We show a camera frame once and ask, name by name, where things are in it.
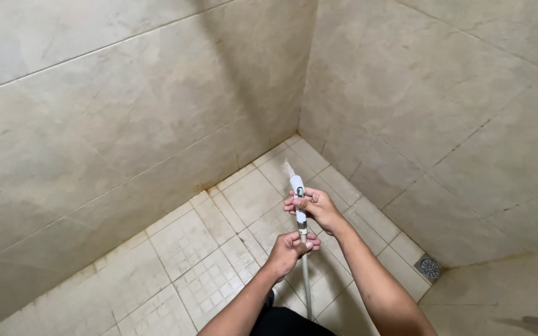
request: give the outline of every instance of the shower area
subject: shower area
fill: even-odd
[[[0,1],[0,335],[194,336],[296,229],[286,159],[439,335],[538,335],[535,0]],[[309,229],[314,320],[378,335]]]

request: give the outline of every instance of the hand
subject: hand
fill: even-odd
[[[290,190],[290,195],[292,197],[283,202],[283,210],[292,215],[296,215],[296,208],[305,210],[307,216],[314,219],[330,236],[346,225],[347,221],[325,191],[304,188],[304,198],[294,198],[293,190]]]
[[[306,244],[300,241],[298,231],[280,234],[263,268],[271,272],[278,283],[290,274],[300,256],[311,250],[318,250],[320,245],[321,240],[318,240],[314,233],[307,234]]]

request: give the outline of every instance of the black pants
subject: black pants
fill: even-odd
[[[264,306],[250,336],[335,336],[326,328],[285,307]]]

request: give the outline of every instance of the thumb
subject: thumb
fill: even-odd
[[[300,210],[306,210],[314,215],[314,211],[317,209],[317,205],[309,202],[306,198],[295,198],[294,206]]]
[[[306,252],[310,251],[310,249],[313,248],[313,242],[307,241],[306,243],[300,243],[294,247],[296,250],[296,253],[298,253],[298,256],[301,256],[305,254]]]

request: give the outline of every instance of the tiled floor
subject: tiled floor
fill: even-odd
[[[378,259],[419,300],[429,284],[412,264],[422,250],[298,135],[201,193],[0,323],[0,335],[195,335],[250,281],[278,234],[285,159],[326,190]],[[313,315],[341,335],[377,335],[337,241],[311,254]],[[276,305],[305,316],[300,265],[275,287]]]

